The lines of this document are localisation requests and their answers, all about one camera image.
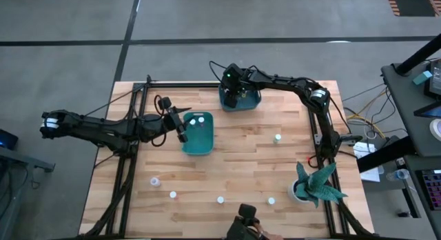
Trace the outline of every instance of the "green plant leaves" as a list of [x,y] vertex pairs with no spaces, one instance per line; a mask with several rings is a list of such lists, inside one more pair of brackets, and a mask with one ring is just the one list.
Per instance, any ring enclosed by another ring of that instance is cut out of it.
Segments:
[[336,163],[333,163],[309,175],[308,188],[315,190],[317,187],[323,186],[335,169]]
[[318,199],[317,198],[315,198],[313,196],[308,196],[306,199],[314,202],[314,205],[316,205],[316,208],[318,207]]
[[297,162],[297,175],[298,183],[304,183],[308,180],[309,175],[306,173],[305,168],[300,162]]
[[338,199],[347,197],[347,195],[344,193],[341,193],[337,189],[326,185],[318,186],[315,190],[308,190],[308,193],[314,197],[317,197],[318,199],[334,201],[336,203],[338,203]]
[[305,183],[299,183],[297,181],[296,196],[297,197],[302,197],[302,198],[309,197],[309,194],[305,191],[305,188],[306,188],[306,184]]
[[296,196],[304,198],[308,201],[314,202],[316,208],[318,207],[318,200],[334,201],[338,203],[338,200],[347,197],[344,193],[341,193],[332,186],[325,185],[329,176],[336,169],[336,163],[330,164],[321,170],[317,170],[314,173],[308,175],[303,165],[297,162],[297,186]]

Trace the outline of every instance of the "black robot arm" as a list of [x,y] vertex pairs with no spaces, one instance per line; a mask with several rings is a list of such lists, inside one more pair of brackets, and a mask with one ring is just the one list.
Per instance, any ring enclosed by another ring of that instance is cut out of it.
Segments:
[[107,146],[115,154],[127,152],[129,146],[137,141],[147,143],[172,130],[177,131],[180,142],[186,142],[186,123],[181,121],[178,114],[190,108],[176,108],[168,97],[160,98],[155,103],[161,109],[160,115],[146,114],[141,118],[127,119],[128,113],[119,121],[79,115],[66,110],[44,112],[40,132],[43,138],[71,136],[90,141],[98,147]]
[[317,117],[322,133],[319,144],[320,157],[336,156],[342,143],[340,135],[334,130],[329,115],[329,91],[319,83],[305,77],[280,77],[277,74],[268,75],[261,70],[239,68],[236,64],[229,65],[221,80],[226,90],[225,105],[235,108],[239,94],[247,90],[262,90],[272,88],[294,92],[302,103]]

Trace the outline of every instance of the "teal container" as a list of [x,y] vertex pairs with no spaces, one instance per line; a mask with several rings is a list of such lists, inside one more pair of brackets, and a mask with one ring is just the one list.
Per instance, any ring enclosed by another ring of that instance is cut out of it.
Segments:
[[[184,115],[184,121],[194,117],[194,126],[188,125],[185,134],[188,141],[182,145],[182,151],[190,155],[204,155],[212,152],[214,147],[214,120],[209,112],[188,112]],[[204,118],[203,126],[199,123],[199,117]]]
[[225,99],[225,91],[219,86],[219,99],[220,104],[222,105],[222,109],[225,112],[238,112],[243,110],[253,110],[257,107],[257,105],[262,101],[262,97],[259,91],[247,91],[245,93],[245,97],[238,96],[237,105],[235,108],[230,108],[224,104]]

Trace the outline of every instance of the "wooden tabletop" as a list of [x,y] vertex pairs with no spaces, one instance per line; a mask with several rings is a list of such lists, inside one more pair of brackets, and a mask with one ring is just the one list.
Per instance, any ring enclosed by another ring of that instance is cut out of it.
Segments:
[[[342,108],[336,81],[319,82]],[[112,98],[130,91],[132,85],[133,82],[117,82]],[[207,156],[188,156],[181,151],[175,132],[167,134],[167,141],[159,148],[142,143],[126,237],[225,237],[241,203],[257,207],[256,217],[270,233],[291,238],[329,236],[323,202],[315,208],[312,203],[297,203],[287,196],[288,185],[297,179],[297,161],[303,163],[307,172],[314,171],[306,162],[307,157],[315,154],[307,109],[294,93],[266,89],[257,109],[227,113],[221,108],[216,88],[149,89],[145,113],[156,113],[156,94],[168,96],[176,107],[210,112],[214,116],[214,149]],[[129,103],[127,96],[111,104],[108,119],[123,118]],[[340,134],[347,133],[333,106],[330,113],[334,128]],[[273,143],[275,134],[282,135],[280,143]],[[349,147],[342,150],[352,151]],[[109,155],[109,150],[102,149],[96,161]],[[346,204],[361,224],[373,232],[356,160],[339,154],[336,162],[342,191],[349,196],[345,198]],[[87,232],[107,208],[117,163],[118,157],[112,158],[93,172],[80,233]],[[151,186],[152,177],[158,177],[162,185]],[[177,192],[176,199],[169,197],[170,191]],[[224,204],[216,202],[219,196],[225,198]],[[276,200],[272,206],[266,204],[269,197]],[[335,204],[333,212],[341,232]],[[118,210],[116,230],[120,213]]]

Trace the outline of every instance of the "plant pot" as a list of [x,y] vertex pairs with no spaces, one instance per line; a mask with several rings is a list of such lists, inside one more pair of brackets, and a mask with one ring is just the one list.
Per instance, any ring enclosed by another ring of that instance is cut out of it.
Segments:
[[300,203],[309,203],[309,200],[306,199],[301,199],[299,197],[297,197],[294,188],[296,187],[297,184],[297,180],[295,180],[290,186],[288,186],[288,197],[292,200],[292,201],[297,201]]

